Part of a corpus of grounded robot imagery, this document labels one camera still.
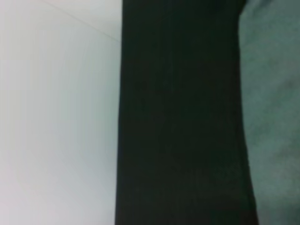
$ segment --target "white wall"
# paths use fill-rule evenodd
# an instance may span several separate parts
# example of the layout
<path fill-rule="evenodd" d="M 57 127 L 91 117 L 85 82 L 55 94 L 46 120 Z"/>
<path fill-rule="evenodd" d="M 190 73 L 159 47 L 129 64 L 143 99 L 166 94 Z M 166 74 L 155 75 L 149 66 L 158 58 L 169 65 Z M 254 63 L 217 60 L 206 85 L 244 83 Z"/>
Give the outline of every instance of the white wall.
<path fill-rule="evenodd" d="M 0 224 L 113 225 L 120 42 L 0 1 Z"/>

